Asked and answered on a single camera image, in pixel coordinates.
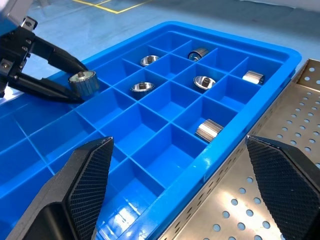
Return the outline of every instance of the blue plastic tray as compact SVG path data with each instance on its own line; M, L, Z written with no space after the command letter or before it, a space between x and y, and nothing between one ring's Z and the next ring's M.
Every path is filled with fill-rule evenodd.
M198 62L191 50L210 53ZM140 59L158 55L147 67ZM79 145L115 141L98 239L158 236L226 159L289 82L298 52L179 22L165 22L98 53L84 63L100 93L81 105L23 94L0 106L0 239L15 226L41 186ZM265 75L263 86L242 80ZM203 93L195 76L217 81ZM52 80L67 84L59 72ZM135 99L140 81L156 89ZM224 129L207 144L195 136L205 119Z

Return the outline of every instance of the perforated metal sheet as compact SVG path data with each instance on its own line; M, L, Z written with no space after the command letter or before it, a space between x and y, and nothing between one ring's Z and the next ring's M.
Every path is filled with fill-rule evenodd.
M320 167L319 90L320 62L309 60L249 134L294 145ZM159 239L284 239L262 201L244 141Z

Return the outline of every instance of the floor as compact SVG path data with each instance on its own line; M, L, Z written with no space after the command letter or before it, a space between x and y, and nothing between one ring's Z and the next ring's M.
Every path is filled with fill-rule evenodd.
M164 21L181 21L286 46L320 59L320 13L238 0L35 0L28 15L35 33L84 60ZM24 72L43 78L57 72L32 56Z

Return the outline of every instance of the metal cylinder part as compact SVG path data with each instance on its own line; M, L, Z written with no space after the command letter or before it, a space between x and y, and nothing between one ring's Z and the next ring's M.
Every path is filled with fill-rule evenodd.
M211 119L207 119L200 124L195 132L195 135L210 143L222 129L224 128L218 123L212 121Z
M193 79L194 84L203 90L208 90L212 88L216 81L208 76L196 76Z
M255 71L248 71L243 77L243 80L253 84L264 84L265 76Z
M71 89L82 97L90 96L100 88L95 71L80 71L68 80Z
M189 54L188 54L188 59L196 62L199 61L201 58L203 58L205 55L207 55L209 53L209 51L204 48L204 47L199 47L195 50L192 50Z
M144 58L141 59L140 64L146 67L149 64L152 64L153 62L157 61L158 59L159 57L156 55L145 56Z
M151 82L139 82L131 87L131 91L136 99L143 98L155 89L155 85Z

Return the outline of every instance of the hole in metal sheet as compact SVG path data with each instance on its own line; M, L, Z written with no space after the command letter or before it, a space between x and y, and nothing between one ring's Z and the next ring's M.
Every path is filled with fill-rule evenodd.
M213 225L213 231L220 232L220 230L221 230L221 227L218 224Z
M223 216L225 219L227 219L227 218L230 217L230 213L229 213L228 211L223 211L223 212L222 212L222 216Z
M246 178L246 181L250 184L252 184L254 182L253 178L252 177L247 177Z
M253 201L254 201L255 204L260 204L260 203L261 203L261 200L260 200L260 198L258 198L258 197L255 197L255 198L253 199Z
M239 193L245 194L245 193L246 193L246 190L245 190L243 187L240 187L240 188L239 188Z
M263 227L264 227L265 229L269 229L269 228L270 228L270 223L267 222L267 221L263 221L262 225L263 225Z
M234 205L234 206L237 206L238 205L237 199L232 199L231 200L231 204Z
M252 217L254 215L254 212L250 209L248 209L247 211L245 211L245 213L249 216Z
M237 226L238 226L238 229L241 230L241 231L243 231L243 230L246 229L246 225L244 225L242 222L239 222L239 223L237 224Z

